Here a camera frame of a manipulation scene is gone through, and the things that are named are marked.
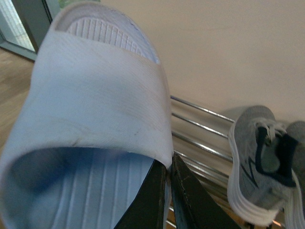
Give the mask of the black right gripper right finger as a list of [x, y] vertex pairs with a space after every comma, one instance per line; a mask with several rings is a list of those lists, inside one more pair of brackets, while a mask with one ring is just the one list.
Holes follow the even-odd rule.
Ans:
[[174, 153], [172, 198], [178, 229], [239, 229], [240, 226], [208, 194], [181, 157]]

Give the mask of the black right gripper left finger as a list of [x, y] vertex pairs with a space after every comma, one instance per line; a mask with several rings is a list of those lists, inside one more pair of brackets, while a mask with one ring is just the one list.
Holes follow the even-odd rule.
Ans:
[[166, 167], [154, 160], [134, 201], [116, 229], [162, 229], [164, 221]]

